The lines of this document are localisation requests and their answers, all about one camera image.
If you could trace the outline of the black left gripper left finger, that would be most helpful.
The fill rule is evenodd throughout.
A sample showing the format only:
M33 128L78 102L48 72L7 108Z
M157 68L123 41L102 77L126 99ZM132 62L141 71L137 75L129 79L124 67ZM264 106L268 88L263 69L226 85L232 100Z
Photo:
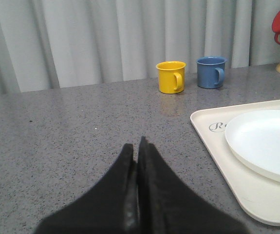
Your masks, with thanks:
M136 234L137 168L125 144L107 173L83 196L46 217L37 234Z

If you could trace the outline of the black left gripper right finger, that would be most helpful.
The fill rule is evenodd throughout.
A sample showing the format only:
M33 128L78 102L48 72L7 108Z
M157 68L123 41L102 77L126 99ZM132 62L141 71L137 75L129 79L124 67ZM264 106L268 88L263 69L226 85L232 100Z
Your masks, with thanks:
M246 234L247 228L194 193L141 138L138 198L143 234Z

